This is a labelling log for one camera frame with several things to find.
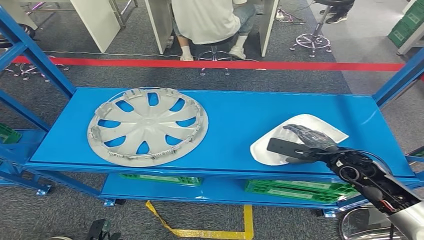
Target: white sneaker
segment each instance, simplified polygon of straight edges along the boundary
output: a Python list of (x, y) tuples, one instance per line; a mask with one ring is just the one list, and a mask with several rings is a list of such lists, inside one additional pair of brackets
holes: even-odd
[(180, 58), (179, 58), (179, 60), (181, 60), (181, 61), (194, 61), (194, 59), (193, 59), (193, 56), (192, 55), (190, 55), (190, 56), (184, 56), (184, 55), (182, 55)]
[(231, 48), (231, 50), (229, 51), (229, 54), (235, 58), (241, 59), (241, 60), (245, 60), (246, 59), (246, 54), (245, 54), (245, 49), (244, 48), (240, 48), (238, 46), (233, 46)]

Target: white desk partition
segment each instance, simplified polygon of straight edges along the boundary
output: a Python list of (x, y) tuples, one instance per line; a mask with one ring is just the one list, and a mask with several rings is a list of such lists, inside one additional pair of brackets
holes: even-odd
[[(265, 57), (268, 43), (270, 41), (271, 29), (275, 19), (278, 7), (278, 0), (249, 0), (249, 2), (258, 5), (264, 5), (263, 15), (259, 25), (260, 50), (262, 57)], [(168, 39), (171, 36), (172, 14), (170, 11), (169, 0), (145, 0), (150, 23), (156, 38), (157, 47), (160, 54), (164, 54)]]
[[(22, 2), (37, 1), (0, 0), (0, 5), (6, 9), (17, 23), (26, 24), (33, 29), (37, 29), (37, 25), (27, 16), (25, 8), (21, 7)], [(43, 0), (43, 2), (71, 2), (98, 49), (102, 53), (108, 49), (112, 40), (121, 29), (109, 0)]]
[(168, 39), (173, 31), (170, 1), (145, 0), (151, 27), (160, 54), (164, 54)]

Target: person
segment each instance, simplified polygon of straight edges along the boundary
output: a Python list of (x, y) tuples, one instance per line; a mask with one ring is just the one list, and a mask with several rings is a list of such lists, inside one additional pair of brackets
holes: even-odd
[[(325, 22), (328, 24), (338, 24), (342, 21), (346, 21), (348, 19), (348, 12), (352, 9), (353, 6), (354, 2), (344, 6), (332, 6), (327, 14), (327, 16), (332, 17), (327, 19)], [(319, 14), (324, 15), (325, 12), (325, 10), (321, 10)]]
[(253, 28), (255, 6), (247, 0), (172, 0), (174, 32), (182, 50), (182, 61), (193, 61), (189, 40), (212, 44), (238, 34), (229, 54), (246, 59), (244, 44)]

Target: green plastic crate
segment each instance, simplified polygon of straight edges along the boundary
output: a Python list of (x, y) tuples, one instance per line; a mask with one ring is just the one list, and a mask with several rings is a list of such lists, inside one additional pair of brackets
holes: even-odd
[(270, 186), (254, 182), (253, 180), (247, 180), (247, 184), (244, 190), (250, 193), (310, 200), (326, 204), (335, 203), (341, 199), (340, 195), (330, 192), (322, 192), (319, 190), (293, 189), (284, 186)]
[(310, 182), (310, 181), (285, 181), (285, 180), (251, 180), (268, 186), (281, 186), (299, 190), (315, 190), (336, 195), (350, 196), (357, 194), (356, 189), (347, 183)]
[(424, 3), (415, 2), (400, 21), (415, 31), (424, 22)]
[(194, 186), (199, 186), (200, 184), (202, 184), (202, 178), (200, 177), (153, 176), (153, 175), (139, 175), (139, 174), (119, 174), (119, 175), (125, 179), (149, 180), (149, 181), (156, 181), (156, 182), (194, 185)]
[(0, 123), (0, 143), (15, 144), (21, 139), (22, 134)]
[(396, 47), (400, 48), (412, 33), (414, 33), (414, 31), (410, 29), (406, 23), (399, 21), (388, 34), (388, 38)]

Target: blue steel rack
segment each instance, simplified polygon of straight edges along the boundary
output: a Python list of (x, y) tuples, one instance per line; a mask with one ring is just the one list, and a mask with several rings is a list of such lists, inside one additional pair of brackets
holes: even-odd
[[(1, 33), (13, 43), (11, 48), (0, 55), (0, 68), (3, 70), (13, 59), (23, 54), (70, 98), (75, 91), (72, 84), (2, 7), (0, 7), (0, 15)], [(23, 168), (20, 165), (30, 159), (50, 130), (50, 126), (1, 90), (0, 101), (41, 129), (19, 130), (22, 138), (18, 143), (0, 144), (0, 186), (24, 186), (35, 189), (37, 195), (44, 196), (49, 191), (50, 185), (38, 184), (40, 177), (38, 174), (34, 174), (32, 180), (22, 178)]]
[[(21, 32), (19, 38), (25, 37), (21, 36), (23, 32), (1, 7), (0, 21), (2, 32), (7, 32), (11, 28), (13, 31)], [(6, 36), (13, 39), (11, 33)], [(34, 43), (30, 46), (31, 51), (39, 54), (38, 59), (43, 55), (42, 61), (38, 62), (40, 69), (44, 70), (47, 66), (53, 71), (54, 65), (41, 50)], [(27, 57), (33, 57), (25, 51), (23, 53)], [(424, 49), (372, 96), (183, 90), (184, 94), (202, 104), (208, 113), (209, 131), (205, 139), (195, 150), (181, 159), (159, 166), (139, 168), (119, 166), (103, 160), (90, 149), (87, 141), (88, 122), (96, 108), (125, 88), (75, 89), (62, 73), (56, 71), (52, 82), (70, 97), (69, 103), (52, 128), (46, 129), (49, 130), (46, 137), (31, 158), (20, 157), (13, 151), (1, 148), (0, 157), (44, 178), (101, 199), (105, 206), (113, 206), (116, 199), (137, 199), (314, 208), (323, 209), (331, 215), (363, 204), (365, 200), (358, 196), (347, 201), (324, 204), (244, 192), (245, 179), (341, 182), (321, 162), (283, 166), (260, 164), (251, 157), (250, 144), (290, 117), (304, 113), (312, 114), (350, 135), (342, 143), (343, 146), (377, 154), (387, 162), (399, 181), (410, 188), (423, 186), (423, 174), (412, 172), (379, 109), (423, 71)], [(43, 124), (40, 124), (31, 112), (23, 109), (13, 99), (6, 99), (6, 102), (42, 128)], [(97, 190), (60, 172), (106, 173), (108, 177), (102, 189)], [(204, 181), (201, 186), (186, 186), (164, 182), (141, 182), (121, 178), (118, 174), (202, 177)]]

